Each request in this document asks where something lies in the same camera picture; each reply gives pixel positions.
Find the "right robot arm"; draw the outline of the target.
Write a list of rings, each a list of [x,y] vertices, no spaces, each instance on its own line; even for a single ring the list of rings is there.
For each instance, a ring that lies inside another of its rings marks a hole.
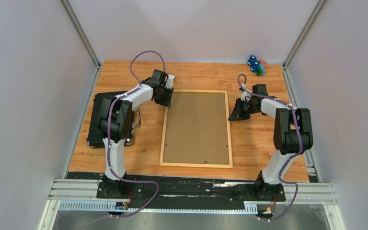
[[[275,120],[273,143],[276,150],[252,186],[257,199],[267,200],[280,194],[285,183],[284,173],[295,159],[313,146],[311,113],[307,108],[297,108],[269,96],[264,84],[248,90],[242,83],[240,91],[241,97],[236,99],[229,121],[248,120],[256,113],[269,115]]]

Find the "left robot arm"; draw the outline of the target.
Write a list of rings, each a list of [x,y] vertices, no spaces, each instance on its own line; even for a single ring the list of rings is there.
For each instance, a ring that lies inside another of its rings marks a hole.
[[[122,198],[127,194],[124,146],[125,140],[130,138],[132,133],[134,110],[147,101],[169,107],[174,91],[174,80],[174,75],[154,70],[151,77],[139,81],[135,88],[103,102],[98,129],[103,136],[106,169],[99,184],[100,193],[116,198]]]

